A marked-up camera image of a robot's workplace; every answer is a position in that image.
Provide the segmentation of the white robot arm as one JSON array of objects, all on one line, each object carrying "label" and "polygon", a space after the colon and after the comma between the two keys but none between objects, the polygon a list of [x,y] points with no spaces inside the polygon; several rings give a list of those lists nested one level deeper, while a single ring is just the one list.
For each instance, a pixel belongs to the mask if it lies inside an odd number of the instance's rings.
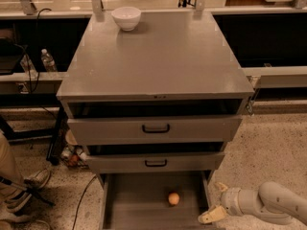
[{"label": "white robot arm", "polygon": [[268,223],[287,225],[297,219],[307,225],[307,200],[273,181],[262,183],[257,190],[228,188],[219,182],[221,204],[213,205],[198,217],[208,224],[227,216],[254,216]]}]

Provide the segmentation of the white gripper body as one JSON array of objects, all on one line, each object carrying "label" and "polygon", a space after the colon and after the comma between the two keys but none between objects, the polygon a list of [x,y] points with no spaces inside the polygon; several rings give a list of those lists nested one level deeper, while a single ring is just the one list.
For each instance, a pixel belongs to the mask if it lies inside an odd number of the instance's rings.
[{"label": "white gripper body", "polygon": [[231,216],[241,216],[242,211],[239,206],[240,188],[229,188],[222,193],[221,203]]}]

